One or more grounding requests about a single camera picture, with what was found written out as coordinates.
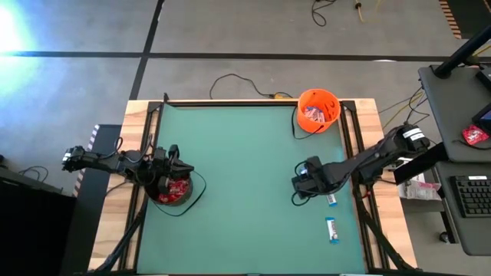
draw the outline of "power cable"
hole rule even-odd
[[[321,8],[325,8],[325,7],[328,7],[330,5],[333,5],[337,0],[314,0],[312,2],[312,7],[311,7],[311,16],[312,16],[312,20],[314,21],[314,23],[319,26],[319,27],[324,27],[326,26],[326,24],[328,23],[326,20],[325,20],[325,17],[324,15],[321,15],[319,12],[317,12],[318,10],[320,10]],[[320,5],[318,7],[315,7],[315,3],[316,2],[327,2],[327,4],[324,4],[324,5]],[[323,23],[319,23],[317,21],[317,19],[315,19],[315,17],[319,17]]]
[[[474,57],[477,57],[477,56],[479,56],[480,54],[484,53],[485,51],[488,51],[488,49],[490,49],[490,48],[491,48],[491,45],[487,45],[487,46],[485,46],[484,48],[482,48],[482,49],[480,49],[480,50],[475,51],[475,52],[474,52],[474,54],[473,54],[473,56],[474,56]]]
[[[423,104],[425,101],[427,101],[427,100],[428,100],[428,98],[425,98],[423,101],[421,101],[421,98],[422,98],[422,97],[420,97],[420,101],[417,103],[416,108],[418,108],[418,107],[419,107],[421,104]],[[413,101],[411,101],[411,100],[410,100],[410,101],[409,101],[408,106],[409,106],[409,108],[411,109],[411,111],[410,111],[410,112],[409,112],[409,114],[407,115],[407,118],[406,118],[406,120],[404,121],[405,123],[408,123],[408,122],[409,122],[409,119],[411,118],[411,115],[413,114],[413,112],[414,112],[414,113],[421,114],[421,115],[424,115],[424,116],[427,116],[427,117],[429,116],[429,114],[428,114],[428,113],[420,112],[420,111],[417,111],[417,110],[416,110],[416,108],[413,108],[413,107],[411,106],[411,104],[412,104],[412,103],[413,103]]]
[[[157,204],[156,204],[156,203],[155,203],[153,200],[151,200],[151,202],[152,202],[152,203],[155,205],[155,207],[157,207],[157,208],[159,209],[159,211],[161,211],[162,213],[164,213],[164,214],[166,214],[166,215],[170,215],[170,216],[173,216],[173,217],[179,217],[179,216],[181,216],[181,215],[186,214],[186,212],[188,212],[188,211],[191,209],[191,207],[193,207],[193,206],[196,204],[196,202],[198,202],[198,200],[201,198],[201,196],[203,195],[203,193],[204,193],[204,192],[205,192],[205,190],[206,190],[206,180],[205,180],[205,178],[204,178],[204,177],[203,177],[201,174],[199,174],[197,171],[192,171],[192,173],[195,173],[195,174],[197,174],[199,177],[201,177],[201,179],[202,179],[202,180],[204,181],[204,183],[205,183],[205,186],[203,187],[203,190],[202,190],[202,191],[201,191],[201,193],[198,195],[198,197],[197,197],[197,198],[196,198],[196,199],[193,201],[193,203],[191,203],[191,205],[189,205],[189,206],[188,206],[188,207],[187,207],[187,208],[186,208],[184,211],[182,211],[180,214],[174,215],[174,214],[170,214],[170,213],[168,213],[168,212],[166,212],[166,211],[162,210],[162,209],[161,209],[161,208],[160,208],[160,207],[159,207],[159,206],[158,206],[158,205],[157,205]]]
[[[320,126],[318,129],[316,129],[313,133],[310,133],[308,134],[307,136],[303,136],[303,137],[297,137],[295,136],[295,123],[293,121],[293,118],[295,117],[295,111],[297,110],[297,106],[295,105],[295,108],[293,108],[293,111],[292,111],[292,135],[293,135],[293,138],[297,139],[297,140],[303,140],[305,138],[309,138],[310,136],[316,134],[319,132],[319,130],[321,130],[324,126]]]
[[[111,189],[108,189],[106,192],[106,196],[109,195],[110,192],[113,192],[115,189],[121,187],[122,185],[129,183],[128,181],[124,181],[122,183],[117,184],[116,186],[112,187]]]
[[[393,105],[391,105],[391,106],[389,106],[389,107],[387,107],[387,108],[384,108],[384,109],[383,109],[383,110],[381,110],[381,111],[378,111],[378,113],[379,113],[379,114],[382,114],[383,112],[385,112],[385,111],[387,111],[387,110],[390,110],[390,109],[392,109],[392,108],[396,107],[397,105],[402,104],[402,103],[403,103],[403,102],[405,102],[405,101],[410,100],[412,97],[413,97],[413,96],[408,97],[408,98],[406,98],[406,99],[404,99],[404,100],[398,101],[398,102],[394,103]]]
[[[290,98],[293,98],[290,94],[286,93],[286,92],[276,92],[274,94],[264,94],[262,93],[261,91],[259,91],[259,89],[257,88],[257,86],[255,85],[254,81],[252,81],[251,79],[248,79],[247,77],[241,77],[239,76],[238,74],[234,74],[234,73],[230,73],[230,74],[225,74],[221,77],[218,77],[215,81],[213,81],[213,84],[211,86],[211,88],[209,89],[209,99],[210,100],[214,100],[213,99],[213,96],[212,96],[212,92],[213,92],[213,88],[215,88],[216,86],[216,83],[218,81],[220,81],[221,79],[225,78],[225,77],[230,77],[230,76],[233,76],[233,77],[238,77],[239,79],[243,80],[243,81],[248,81],[252,87],[254,87],[254,90],[257,94],[263,96],[263,97],[266,97],[266,98],[269,98],[269,99],[274,99],[276,95],[278,94],[283,94],[285,96],[288,96]]]
[[[46,174],[44,175],[43,180],[41,180],[41,182],[43,182],[43,183],[44,183],[44,181],[45,181],[45,180],[47,179],[47,177],[49,176],[49,170],[48,170],[48,169],[46,169],[46,168],[45,168],[45,167],[43,167],[43,166],[30,166],[30,167],[28,167],[27,169],[23,169],[23,170],[18,171],[18,173],[19,173],[19,174],[21,174],[21,175],[25,175],[25,173],[27,173],[27,172],[35,172],[35,173],[37,173],[37,174],[38,174],[38,177],[37,177],[37,179],[36,179],[36,180],[40,181],[39,179],[41,178],[41,173],[40,173],[38,170],[36,170],[37,168],[39,168],[39,169],[43,169],[43,170],[46,172]]]
[[[398,111],[397,111],[397,112],[396,112],[396,113],[395,113],[395,114],[394,114],[394,115],[393,115],[393,116],[392,116],[392,117],[391,117],[391,118],[390,118],[390,119],[389,119],[389,120],[388,120],[388,121],[387,121],[387,122],[384,124],[383,128],[387,127],[387,126],[389,125],[389,123],[390,123],[390,122],[392,122],[392,120],[393,120],[393,119],[394,119],[394,118],[395,118],[397,115],[399,115],[399,113],[401,113],[403,110],[405,110],[406,108],[408,108],[408,107],[409,107],[409,105],[410,105],[411,103],[413,103],[414,101],[418,100],[420,97],[422,97],[422,96],[423,96],[423,93],[422,93],[422,92],[421,92],[421,93],[418,93],[418,92],[420,92],[420,90],[421,90],[421,89],[422,89],[422,87],[418,88],[418,89],[416,90],[416,92],[414,92],[414,94],[413,94],[413,95],[410,97],[410,99],[409,99],[409,103],[408,103],[408,104],[406,104],[406,105],[404,105],[403,107],[401,107],[401,108],[400,108],[400,109],[399,109],[399,110],[398,110]]]

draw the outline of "black desk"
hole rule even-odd
[[[435,77],[431,68],[419,69],[442,143],[430,148],[394,172],[396,182],[404,182],[435,167],[442,184],[443,222],[451,242],[462,244],[468,255],[491,255],[491,218],[464,218],[460,214],[449,182],[451,176],[490,176],[491,154],[455,143],[463,140],[462,130],[471,118],[491,103],[491,93],[476,79],[478,68],[456,68],[447,79]],[[491,146],[490,141],[479,146]]]
[[[462,130],[469,127],[471,118],[491,103],[491,92],[476,79],[479,68],[455,68],[447,79],[439,79],[429,67],[418,72],[449,160],[491,163],[491,154],[453,142],[463,140]],[[479,146],[489,147],[491,140]]]
[[[491,218],[464,218],[453,196],[449,176],[489,175],[491,164],[438,162],[435,169],[447,202],[447,215],[455,225],[463,250],[468,255],[488,256],[491,253]]]

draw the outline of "black metal frame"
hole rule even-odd
[[[154,147],[157,145],[157,140],[158,140],[158,133],[159,133],[159,128],[160,128],[160,123],[161,123],[161,118],[162,118],[162,112],[163,112],[163,106],[164,103],[167,103],[173,107],[271,107],[271,106],[294,106],[297,104],[295,100],[197,100],[197,101],[168,101],[168,97],[165,94],[164,95],[164,101],[151,101],[148,103],[148,108],[147,108],[147,117],[145,119],[145,125],[143,128],[143,136],[142,136],[142,144],[141,144],[141,149],[144,148],[144,141],[147,141],[148,135],[150,134],[150,125],[152,121],[152,116],[154,112],[158,111],[158,121],[157,121],[157,128],[155,131],[155,139],[153,141]],[[342,107],[346,108],[347,111],[351,113],[351,117],[353,120],[353,126],[354,126],[354,134],[357,139],[357,145],[359,150],[364,150],[364,144],[362,140],[362,135],[361,135],[361,129],[360,129],[360,124],[358,121],[358,113],[356,111],[356,106],[354,104],[354,101],[348,100],[348,101],[342,101],[341,102]],[[341,130],[343,132],[343,137],[344,137],[344,143],[346,147],[346,152],[349,157],[352,157],[354,155],[353,148],[351,146],[351,138],[350,138],[350,132],[348,129],[348,122],[347,122],[347,116],[345,112],[341,112]],[[117,271],[105,271],[105,275],[107,274],[112,274],[112,275],[122,275],[122,274],[136,274],[137,273],[137,266],[138,266],[138,252],[140,250],[140,243],[141,243],[141,237],[143,233],[143,226],[144,226],[144,219],[145,219],[145,210],[147,207],[148,203],[148,198],[145,197],[142,207],[140,209],[140,212],[137,215],[137,219],[133,219],[134,214],[136,212],[136,206],[137,206],[137,198],[138,198],[138,191],[139,189],[133,189],[132,190],[132,196],[130,197],[130,209],[128,210],[128,216],[127,216],[127,230],[130,230],[130,233],[125,233],[125,236],[123,239],[126,241],[126,245],[120,248],[121,244],[123,242],[120,241],[118,244],[117,248],[113,251],[113,254],[111,255],[111,258],[114,260],[114,258],[120,258],[120,266],[118,267]],[[353,193],[354,197],[358,198],[360,200],[355,200],[355,205],[358,211],[358,220],[359,220],[359,225],[360,225],[360,231],[361,231],[361,241],[363,243],[364,247],[364,255],[367,263],[367,269],[368,272],[371,272],[373,270],[377,269],[382,269],[384,271],[390,271],[389,267],[389,262],[387,258],[387,253],[383,249],[381,245],[378,246],[379,254],[381,256],[381,266],[382,268],[376,268],[374,265],[374,258],[373,258],[373,252],[371,249],[371,243],[370,243],[370,238],[368,235],[368,230],[367,230],[367,219],[373,218],[373,225],[371,227],[378,227],[380,228],[380,217],[378,215],[378,211],[376,208],[376,202],[374,196],[370,196],[369,203],[371,206],[371,213],[368,214],[366,208],[364,207],[363,202],[361,201],[361,191],[359,185],[354,185],[353,186]],[[130,269],[126,269],[126,259],[128,256],[128,244],[130,241],[131,235],[135,232],[136,228],[140,227],[140,232],[137,238],[137,245],[136,245],[136,254],[135,254],[135,259],[133,260],[133,267]],[[95,271],[93,272],[94,275],[102,273],[102,271]]]
[[[400,166],[394,171],[394,177],[396,179],[396,183],[403,183],[407,180],[417,176],[421,173],[424,173],[428,169],[432,169],[435,164],[439,161],[447,161],[448,155],[445,150],[445,146],[443,142],[438,143],[434,147],[430,148],[424,154],[418,156],[417,158],[411,160],[406,163],[404,166]],[[438,175],[432,169],[433,177],[438,179]],[[453,225],[453,220],[451,217],[451,212],[447,206],[447,202],[445,200],[445,194],[442,189],[438,190],[438,195],[442,199],[443,209],[444,211],[440,212],[440,216],[442,218],[443,226],[445,227],[445,232],[447,233],[448,242],[451,244],[459,243],[459,238],[456,235],[456,230]]]

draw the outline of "wooden table frame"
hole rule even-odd
[[[169,105],[176,107],[224,107],[224,106],[294,106],[296,99],[283,100],[168,100]],[[143,141],[153,133],[153,142],[157,142],[159,133],[161,110],[163,101],[135,100],[127,105],[121,136],[125,143],[121,150],[144,148]],[[344,149],[349,158],[358,150],[374,145],[384,135],[381,129],[377,108],[373,99],[347,99],[343,100],[343,107],[347,112],[341,113],[340,129],[343,135]],[[385,179],[393,179],[391,174],[384,174]],[[120,183],[120,176],[111,176],[108,188]],[[94,243],[90,268],[97,268],[109,255],[110,250],[117,244],[121,233],[128,229],[139,212],[139,206],[146,205],[146,198],[138,186],[125,187],[115,190],[104,202],[103,211],[97,237]],[[354,194],[365,193],[360,186],[354,186]],[[393,184],[378,182],[371,191],[371,196],[364,199],[364,207],[354,200],[354,204],[361,214],[362,209],[370,210],[370,217],[374,218],[376,225],[381,225],[388,241],[400,253],[402,258],[411,266],[416,267],[412,244],[410,243],[404,213],[397,193],[397,187]],[[395,268],[387,259],[387,255],[381,246],[375,241],[373,233],[364,223],[359,225],[360,236],[364,248],[364,259],[367,271],[377,268]],[[142,231],[133,235],[129,245],[124,248],[117,266],[113,269],[119,271],[130,267],[130,273],[136,273],[138,251]]]

